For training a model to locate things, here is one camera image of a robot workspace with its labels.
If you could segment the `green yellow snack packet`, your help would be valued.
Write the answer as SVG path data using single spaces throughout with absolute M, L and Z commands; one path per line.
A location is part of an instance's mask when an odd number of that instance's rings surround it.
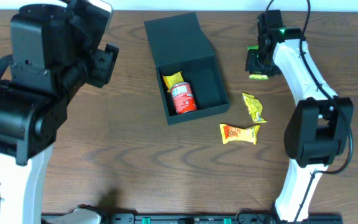
M 258 48 L 259 48 L 258 45 L 253 45 L 253 46 L 248 46 L 247 49 L 248 49 L 248 51 L 250 51 L 250 50 L 255 51 L 255 50 L 258 50 Z M 250 78 L 251 80 L 268 80 L 268 79 L 269 79 L 268 76 L 263 75 L 263 74 L 260 74 L 260 73 L 250 74 L 250 75 L 249 75 L 249 78 Z

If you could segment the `plain yellow snack packet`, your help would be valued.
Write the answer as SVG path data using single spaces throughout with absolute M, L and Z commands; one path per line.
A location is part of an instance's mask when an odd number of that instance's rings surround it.
M 242 96 L 253 122 L 266 123 L 267 121 L 262 117 L 263 106 L 259 99 L 247 93 L 243 93 Z

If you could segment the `small yellow snack packet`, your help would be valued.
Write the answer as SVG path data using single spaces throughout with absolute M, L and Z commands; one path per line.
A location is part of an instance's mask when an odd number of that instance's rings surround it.
M 170 90 L 174 85 L 184 82 L 182 71 L 176 72 L 173 75 L 163 76 L 163 81 L 167 87 L 167 92 L 170 93 Z

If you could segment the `yellow orange biscuit packet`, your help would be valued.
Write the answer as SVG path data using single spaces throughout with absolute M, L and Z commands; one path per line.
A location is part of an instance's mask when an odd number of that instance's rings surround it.
M 238 128 L 228 124 L 220 124 L 219 127 L 223 144 L 233 141 L 257 144 L 257 133 L 260 129 L 260 125 L 255 125 L 249 128 Z

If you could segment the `red cylindrical can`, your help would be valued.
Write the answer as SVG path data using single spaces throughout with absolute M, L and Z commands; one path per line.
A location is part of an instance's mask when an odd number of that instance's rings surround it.
M 184 114 L 197 110 L 195 99 L 189 83 L 181 82 L 173 85 L 170 89 L 170 93 L 172 95 L 175 111 L 177 114 Z

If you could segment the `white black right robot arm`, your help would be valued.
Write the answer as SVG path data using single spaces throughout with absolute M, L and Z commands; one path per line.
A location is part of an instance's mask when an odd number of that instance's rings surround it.
M 282 74 L 295 101 L 284 134 L 290 158 L 280 195 L 273 203 L 275 223 L 323 222 L 311 218 L 309 205 L 316 186 L 345 145 L 352 144 L 353 104 L 326 83 L 311 58 L 299 28 L 261 28 L 258 46 L 249 48 L 246 70 L 251 74 Z

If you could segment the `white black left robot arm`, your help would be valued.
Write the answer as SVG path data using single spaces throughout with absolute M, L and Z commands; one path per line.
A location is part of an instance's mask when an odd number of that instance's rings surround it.
M 0 58 L 0 223 L 42 223 L 45 174 L 67 108 L 85 84 L 110 81 L 119 49 L 99 45 L 113 8 L 104 1 L 22 6 Z

